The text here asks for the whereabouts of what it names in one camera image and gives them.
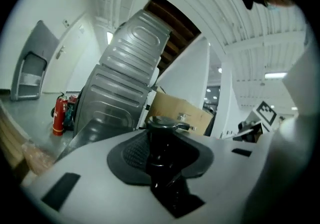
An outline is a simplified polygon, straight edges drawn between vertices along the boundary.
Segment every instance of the black rectangular slot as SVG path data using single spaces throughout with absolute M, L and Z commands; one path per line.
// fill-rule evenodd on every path
M 250 157 L 252 151 L 241 149 L 241 148 L 235 148 L 231 152 L 245 156 L 245 157 Z
M 65 173 L 45 194 L 42 201 L 52 209 L 59 211 L 61 206 L 68 198 L 70 192 L 76 185 L 80 175 L 75 173 Z

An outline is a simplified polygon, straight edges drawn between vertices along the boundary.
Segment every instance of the door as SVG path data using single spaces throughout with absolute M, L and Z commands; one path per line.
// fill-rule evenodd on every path
M 84 14 L 53 54 L 43 81 L 43 93 L 66 92 L 74 69 L 93 36 L 95 34 L 90 17 Z

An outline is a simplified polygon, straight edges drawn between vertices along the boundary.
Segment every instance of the white panel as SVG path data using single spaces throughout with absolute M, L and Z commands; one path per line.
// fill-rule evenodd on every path
M 222 76 L 220 97 L 211 137 L 225 138 L 238 132 L 238 123 L 242 120 L 239 105 L 233 89 L 232 65 L 228 62 L 222 63 Z
M 283 79 L 300 115 L 319 114 L 319 77 L 319 48 L 313 41 Z
M 193 41 L 156 81 L 164 91 L 202 109 L 209 74 L 209 46 L 205 38 Z

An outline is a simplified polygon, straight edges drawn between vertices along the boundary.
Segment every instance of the white robot surface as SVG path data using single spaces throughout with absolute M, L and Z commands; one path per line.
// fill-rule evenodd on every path
M 174 218 L 153 196 L 148 186 L 123 183 L 109 170 L 107 154 L 117 144 L 141 131 L 88 144 L 73 151 L 40 176 L 27 193 L 50 218 L 59 223 L 241 223 L 254 221 L 307 166 L 318 127 L 318 89 L 314 86 L 320 65 L 317 49 L 310 46 L 284 79 L 299 116 L 278 130 L 261 135 L 257 143 L 226 141 L 187 135 L 209 147 L 214 160 L 207 172 L 187 179 L 190 192 L 205 204 Z M 305 70 L 303 79 L 298 73 Z M 233 153 L 252 151 L 250 157 Z M 40 199 L 65 173 L 80 175 L 59 213 Z

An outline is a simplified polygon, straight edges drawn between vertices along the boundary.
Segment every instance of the gray floor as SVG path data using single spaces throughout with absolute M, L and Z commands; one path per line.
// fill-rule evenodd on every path
M 8 96 L 0 97 L 5 109 L 30 140 L 55 158 L 73 138 L 72 131 L 66 131 L 63 136 L 52 133 L 53 118 L 50 112 L 58 96 L 59 93 L 42 94 L 39 99 L 23 101 L 10 101 Z

